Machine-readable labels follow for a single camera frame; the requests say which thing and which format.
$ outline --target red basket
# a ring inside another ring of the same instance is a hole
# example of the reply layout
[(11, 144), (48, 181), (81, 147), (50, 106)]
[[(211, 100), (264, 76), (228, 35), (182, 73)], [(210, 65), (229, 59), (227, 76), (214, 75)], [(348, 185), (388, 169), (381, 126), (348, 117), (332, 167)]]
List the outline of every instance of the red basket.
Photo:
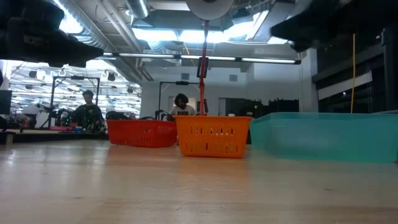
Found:
[(107, 120), (112, 144), (139, 147), (169, 147), (177, 139), (174, 122), (153, 120)]

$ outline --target teal plastic bin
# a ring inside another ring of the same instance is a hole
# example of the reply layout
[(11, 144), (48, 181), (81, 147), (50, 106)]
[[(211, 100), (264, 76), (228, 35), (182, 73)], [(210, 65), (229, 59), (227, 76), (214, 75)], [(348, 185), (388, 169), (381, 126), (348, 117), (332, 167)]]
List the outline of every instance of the teal plastic bin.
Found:
[(285, 159), (395, 162), (398, 115), (272, 113), (250, 125), (253, 149)]

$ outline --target workbench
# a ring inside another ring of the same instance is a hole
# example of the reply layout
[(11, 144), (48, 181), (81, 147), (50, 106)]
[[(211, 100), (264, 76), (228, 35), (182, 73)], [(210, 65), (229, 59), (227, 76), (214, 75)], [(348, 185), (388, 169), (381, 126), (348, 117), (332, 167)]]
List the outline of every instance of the workbench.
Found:
[(79, 140), (0, 146), (1, 224), (398, 222), (395, 164), (182, 157)]

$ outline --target curly hair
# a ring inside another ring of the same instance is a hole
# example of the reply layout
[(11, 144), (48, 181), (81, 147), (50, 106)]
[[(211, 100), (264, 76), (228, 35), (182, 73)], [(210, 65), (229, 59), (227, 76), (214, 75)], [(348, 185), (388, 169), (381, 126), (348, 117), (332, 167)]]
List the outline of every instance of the curly hair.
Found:
[(178, 94), (175, 99), (174, 99), (174, 104), (178, 106), (178, 101), (181, 100), (183, 103), (187, 104), (188, 103), (188, 97), (185, 96), (184, 94), (180, 93)]

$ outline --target red pole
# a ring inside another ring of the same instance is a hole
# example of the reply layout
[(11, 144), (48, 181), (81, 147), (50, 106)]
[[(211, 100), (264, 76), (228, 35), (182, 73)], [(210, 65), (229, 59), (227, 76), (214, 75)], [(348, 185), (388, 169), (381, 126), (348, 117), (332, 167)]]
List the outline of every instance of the red pole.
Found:
[(205, 77), (205, 67), (206, 67), (206, 52), (207, 52), (207, 35), (209, 33), (209, 21), (205, 21), (205, 41), (203, 43), (203, 52), (201, 55), (201, 68), (200, 68), (200, 115), (205, 115), (205, 82), (203, 81)]

